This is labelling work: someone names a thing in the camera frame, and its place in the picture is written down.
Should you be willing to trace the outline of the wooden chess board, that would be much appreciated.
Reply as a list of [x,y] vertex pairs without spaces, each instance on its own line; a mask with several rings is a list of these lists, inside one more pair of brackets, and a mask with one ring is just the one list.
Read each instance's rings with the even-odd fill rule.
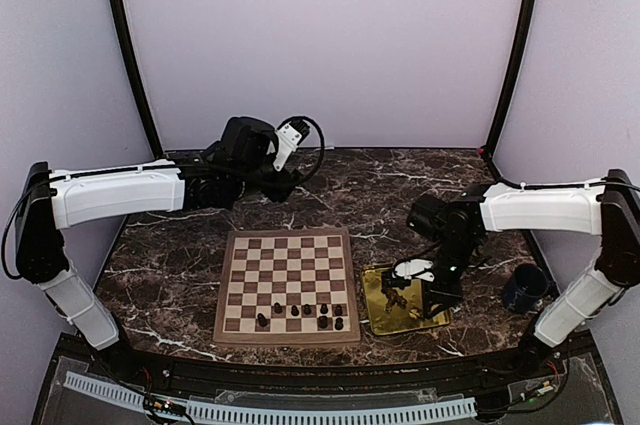
[[[283,307],[274,315],[273,305]],[[326,303],[328,326],[318,327]],[[305,316],[302,306],[312,314]],[[344,328],[334,329],[336,305]],[[291,315],[297,305],[300,315]],[[257,326],[262,313],[268,326]],[[351,346],[361,338],[349,232],[345,228],[232,231],[216,305],[214,341],[229,346]]]

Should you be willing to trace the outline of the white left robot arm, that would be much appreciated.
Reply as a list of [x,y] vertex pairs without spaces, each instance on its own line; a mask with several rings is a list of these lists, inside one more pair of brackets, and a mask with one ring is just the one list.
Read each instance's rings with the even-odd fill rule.
[[32,165],[3,233],[15,236],[11,280],[42,290],[120,381],[141,372],[114,315],[78,275],[62,232],[75,225],[142,212],[230,209],[249,193],[285,200],[302,176],[285,165],[310,131],[302,117],[274,127],[251,117],[231,118],[220,140],[200,152],[153,162],[88,171]]

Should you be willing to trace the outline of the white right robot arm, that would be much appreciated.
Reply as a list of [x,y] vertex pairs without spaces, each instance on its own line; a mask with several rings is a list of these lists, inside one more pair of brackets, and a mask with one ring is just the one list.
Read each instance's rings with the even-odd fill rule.
[[426,310],[435,315],[460,300],[460,279],[489,232],[571,231],[598,236],[599,254],[532,324],[524,345],[510,358],[521,379],[534,377],[549,350],[606,303],[639,283],[639,189],[612,169],[595,181],[515,184],[501,179],[476,184],[443,201],[424,194],[412,205],[408,226],[432,241],[434,259],[401,259],[392,268],[394,286],[419,280]]

